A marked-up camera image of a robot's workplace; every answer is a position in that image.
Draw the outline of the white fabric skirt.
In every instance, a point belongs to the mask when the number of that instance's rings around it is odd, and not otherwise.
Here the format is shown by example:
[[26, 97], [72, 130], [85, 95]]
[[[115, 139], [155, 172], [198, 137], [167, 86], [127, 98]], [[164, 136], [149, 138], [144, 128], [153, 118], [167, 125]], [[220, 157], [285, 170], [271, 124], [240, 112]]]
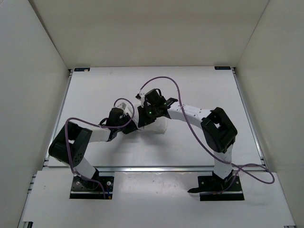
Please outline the white fabric skirt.
[[140, 132], [149, 132], [152, 134], [164, 134], [167, 130], [168, 127], [168, 120], [165, 117], [159, 117], [157, 118], [153, 123], [139, 127], [139, 113], [137, 110], [137, 106], [139, 104], [135, 104], [135, 114], [134, 117], [132, 118], [133, 122], [135, 123], [136, 127], [138, 128], [138, 131]]

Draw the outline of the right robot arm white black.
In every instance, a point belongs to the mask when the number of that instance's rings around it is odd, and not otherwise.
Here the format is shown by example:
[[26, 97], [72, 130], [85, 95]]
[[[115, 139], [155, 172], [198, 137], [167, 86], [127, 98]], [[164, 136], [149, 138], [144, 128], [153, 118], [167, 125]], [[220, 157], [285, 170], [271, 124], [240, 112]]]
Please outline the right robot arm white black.
[[233, 177], [232, 149], [238, 132], [222, 108], [205, 110], [183, 104], [180, 99], [165, 99], [160, 89], [152, 89], [146, 94], [139, 92], [136, 99], [141, 101], [141, 105], [137, 107], [139, 127], [166, 117], [186, 122], [189, 127], [200, 128], [208, 147], [213, 151], [213, 186], [224, 190], [230, 185]]

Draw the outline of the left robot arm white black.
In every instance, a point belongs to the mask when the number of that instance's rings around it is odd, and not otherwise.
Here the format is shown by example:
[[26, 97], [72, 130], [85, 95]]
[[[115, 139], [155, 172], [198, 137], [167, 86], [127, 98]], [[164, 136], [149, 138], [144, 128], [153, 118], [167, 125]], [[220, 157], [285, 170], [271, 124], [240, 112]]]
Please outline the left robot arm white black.
[[100, 124], [92, 124], [92, 128], [84, 128], [74, 123], [74, 120], [88, 124], [78, 118], [69, 118], [57, 134], [48, 153], [51, 157], [66, 164], [73, 174], [80, 178], [81, 184], [89, 191], [104, 191], [105, 184], [99, 177], [99, 171], [85, 158], [89, 143], [110, 142], [119, 132], [129, 134], [137, 130], [133, 121], [134, 110], [130, 113], [124, 108], [114, 107], [109, 116]]

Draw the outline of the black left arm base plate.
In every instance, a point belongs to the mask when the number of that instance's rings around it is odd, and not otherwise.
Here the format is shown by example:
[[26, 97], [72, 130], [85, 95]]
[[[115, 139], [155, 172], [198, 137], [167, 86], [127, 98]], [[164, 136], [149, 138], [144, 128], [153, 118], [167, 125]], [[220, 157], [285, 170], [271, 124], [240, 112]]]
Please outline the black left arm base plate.
[[99, 182], [102, 187], [93, 181], [86, 181], [74, 176], [70, 189], [70, 199], [82, 200], [111, 200], [113, 198], [114, 176], [99, 173]]

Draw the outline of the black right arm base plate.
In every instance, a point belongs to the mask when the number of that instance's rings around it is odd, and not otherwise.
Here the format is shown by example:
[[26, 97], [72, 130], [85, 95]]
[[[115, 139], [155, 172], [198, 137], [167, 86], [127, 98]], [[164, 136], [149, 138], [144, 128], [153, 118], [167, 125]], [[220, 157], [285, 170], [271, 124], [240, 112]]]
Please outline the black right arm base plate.
[[198, 187], [188, 190], [199, 194], [200, 201], [243, 201], [245, 200], [240, 177], [230, 173], [228, 181], [211, 176], [198, 176]]

